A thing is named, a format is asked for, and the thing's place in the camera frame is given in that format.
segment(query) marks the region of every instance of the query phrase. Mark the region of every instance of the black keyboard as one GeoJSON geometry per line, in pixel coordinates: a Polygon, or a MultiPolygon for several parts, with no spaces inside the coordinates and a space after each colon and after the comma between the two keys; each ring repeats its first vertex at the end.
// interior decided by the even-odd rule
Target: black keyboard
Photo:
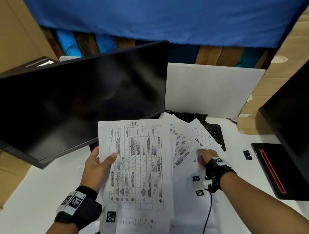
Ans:
{"type": "Polygon", "coordinates": [[[202,125],[210,133],[210,135],[215,139],[215,141],[221,145],[221,148],[225,151],[224,139],[219,124],[203,122],[202,125]]]}

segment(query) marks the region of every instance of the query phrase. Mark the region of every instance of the white table surface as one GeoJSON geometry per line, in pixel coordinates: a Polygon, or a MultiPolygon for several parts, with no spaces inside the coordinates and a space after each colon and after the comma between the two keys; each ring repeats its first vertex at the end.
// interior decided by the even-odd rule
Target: white table surface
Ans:
{"type": "MultiPolygon", "coordinates": [[[[235,124],[227,119],[207,118],[208,123],[221,125],[227,161],[237,174],[274,196],[266,176],[257,160],[246,160],[243,150],[253,151],[250,144],[279,143],[275,136],[241,135],[235,124]]],[[[55,218],[55,210],[75,189],[77,167],[83,165],[90,154],[88,146],[53,161],[44,170],[32,166],[0,212],[0,233],[44,234],[55,218]]],[[[215,194],[214,209],[218,213],[222,234],[250,233],[242,223],[222,191],[215,194]]],[[[306,218],[309,202],[283,201],[306,218]]]]}

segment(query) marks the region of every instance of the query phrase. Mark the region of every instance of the white panel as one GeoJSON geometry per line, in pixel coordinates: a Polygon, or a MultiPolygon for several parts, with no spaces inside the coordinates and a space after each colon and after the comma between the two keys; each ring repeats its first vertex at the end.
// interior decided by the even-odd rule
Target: white panel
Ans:
{"type": "Polygon", "coordinates": [[[264,69],[168,63],[165,109],[238,117],[264,69]]]}

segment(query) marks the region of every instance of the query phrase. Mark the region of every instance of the black monitor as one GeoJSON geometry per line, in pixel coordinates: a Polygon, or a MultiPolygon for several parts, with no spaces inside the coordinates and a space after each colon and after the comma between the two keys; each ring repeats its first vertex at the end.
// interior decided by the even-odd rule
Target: black monitor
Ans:
{"type": "Polygon", "coordinates": [[[309,200],[308,78],[309,61],[260,108],[282,145],[262,145],[266,166],[273,171],[270,180],[282,199],[309,200]]]}
{"type": "Polygon", "coordinates": [[[97,141],[98,121],[165,110],[169,42],[0,78],[0,149],[39,168],[97,141]]]}

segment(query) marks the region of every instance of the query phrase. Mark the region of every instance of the person's left arm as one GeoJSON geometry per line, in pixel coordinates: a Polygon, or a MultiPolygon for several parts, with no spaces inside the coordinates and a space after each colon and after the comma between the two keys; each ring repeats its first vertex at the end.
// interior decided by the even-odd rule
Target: person's left arm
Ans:
{"type": "MultiPolygon", "coordinates": [[[[89,158],[86,160],[85,169],[83,172],[82,180],[80,182],[81,186],[89,187],[97,193],[100,191],[106,169],[108,169],[108,167],[117,158],[117,154],[112,153],[102,163],[100,163],[99,158],[97,158],[98,154],[99,147],[97,146],[93,149],[89,158]]],[[[64,224],[54,222],[46,234],[77,234],[78,232],[79,229],[74,223],[64,224]]]]}

